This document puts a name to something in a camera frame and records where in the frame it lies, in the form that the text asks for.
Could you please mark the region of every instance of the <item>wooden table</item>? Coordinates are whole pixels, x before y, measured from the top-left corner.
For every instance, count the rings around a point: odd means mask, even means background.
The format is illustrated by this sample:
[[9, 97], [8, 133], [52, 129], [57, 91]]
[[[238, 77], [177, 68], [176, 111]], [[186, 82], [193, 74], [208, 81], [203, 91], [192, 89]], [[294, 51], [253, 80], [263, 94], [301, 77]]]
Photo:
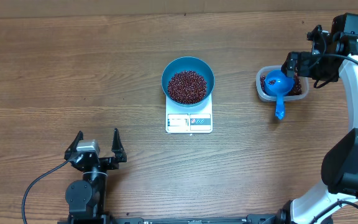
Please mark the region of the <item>wooden table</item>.
[[[247, 12], [0, 20], [0, 223], [22, 223], [21, 200], [63, 162], [79, 130], [111, 154], [118, 128], [128, 162], [109, 173], [106, 208], [117, 217], [238, 217], [275, 213], [320, 179], [324, 155], [347, 133], [341, 82], [287, 103], [281, 122], [255, 75], [306, 33], [331, 30], [345, 11]], [[216, 76], [214, 131], [165, 133], [160, 77], [191, 55]], [[68, 215], [70, 166], [44, 178], [26, 203], [29, 223]], [[346, 207], [336, 223], [358, 223]]]

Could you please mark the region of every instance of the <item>blue scoop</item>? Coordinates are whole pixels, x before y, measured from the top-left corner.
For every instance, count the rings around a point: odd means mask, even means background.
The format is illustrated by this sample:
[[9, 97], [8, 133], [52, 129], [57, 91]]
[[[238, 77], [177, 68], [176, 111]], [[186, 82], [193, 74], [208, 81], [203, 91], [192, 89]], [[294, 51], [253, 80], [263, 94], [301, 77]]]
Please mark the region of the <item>blue scoop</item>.
[[266, 93], [270, 96], [277, 96], [275, 115], [278, 119], [283, 119], [285, 116], [284, 96], [288, 95], [294, 84], [295, 81], [286, 77], [280, 70], [273, 70], [266, 76]]

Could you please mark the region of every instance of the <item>red beans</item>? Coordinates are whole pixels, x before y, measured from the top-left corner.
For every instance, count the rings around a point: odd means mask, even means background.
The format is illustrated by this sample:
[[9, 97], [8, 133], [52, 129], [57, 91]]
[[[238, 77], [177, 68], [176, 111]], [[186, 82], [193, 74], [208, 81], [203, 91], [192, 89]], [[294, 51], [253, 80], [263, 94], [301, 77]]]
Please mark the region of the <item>red beans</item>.
[[[264, 93], [266, 93], [265, 91], [265, 79], [266, 76], [262, 75], [260, 77], [260, 86], [262, 87], [262, 90]], [[302, 85], [300, 83], [300, 80], [298, 77], [294, 78], [295, 84], [292, 88], [292, 90], [288, 93], [288, 96], [297, 96], [297, 95], [301, 95], [302, 94]], [[274, 85], [274, 83], [276, 83], [276, 80], [270, 80], [268, 84], [270, 85]]]
[[288, 93], [288, 96], [297, 96], [302, 94], [302, 84], [298, 77], [295, 77], [295, 84], [292, 90]]
[[270, 81], [268, 82], [269, 85], [274, 85], [274, 83], [276, 83], [276, 80], [270, 80]]
[[168, 94], [178, 103], [198, 103], [206, 95], [206, 81], [195, 71], [176, 73], [168, 83]]

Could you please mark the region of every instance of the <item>plastic container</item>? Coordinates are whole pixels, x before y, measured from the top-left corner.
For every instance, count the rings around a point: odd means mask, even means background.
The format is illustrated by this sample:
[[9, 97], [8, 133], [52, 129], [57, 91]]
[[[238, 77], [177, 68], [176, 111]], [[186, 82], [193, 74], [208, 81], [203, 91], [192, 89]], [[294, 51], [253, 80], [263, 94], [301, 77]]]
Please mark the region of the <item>plastic container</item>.
[[[267, 66], [259, 70], [258, 74], [256, 74], [256, 89], [258, 91], [258, 95], [260, 100], [263, 102], [276, 102], [276, 96], [269, 96], [268, 94], [264, 93], [262, 90], [262, 87], [260, 86], [260, 77], [261, 76], [267, 76], [269, 72], [273, 70], [280, 70], [281, 65], [273, 65], [273, 66]], [[284, 101], [293, 101], [293, 100], [300, 100], [303, 99], [308, 93], [309, 93], [309, 81], [306, 77], [299, 77], [299, 81], [302, 85], [302, 94], [298, 96], [284, 96]]]

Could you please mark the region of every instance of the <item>digital kitchen scale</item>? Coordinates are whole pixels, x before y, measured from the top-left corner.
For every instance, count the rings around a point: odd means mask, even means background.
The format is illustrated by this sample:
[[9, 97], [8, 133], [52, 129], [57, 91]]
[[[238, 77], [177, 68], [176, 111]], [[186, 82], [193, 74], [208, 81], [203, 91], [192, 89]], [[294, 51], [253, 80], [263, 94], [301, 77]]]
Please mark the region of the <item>digital kitchen scale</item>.
[[167, 133], [211, 133], [212, 132], [212, 95], [201, 104], [184, 107], [166, 97], [165, 130]]

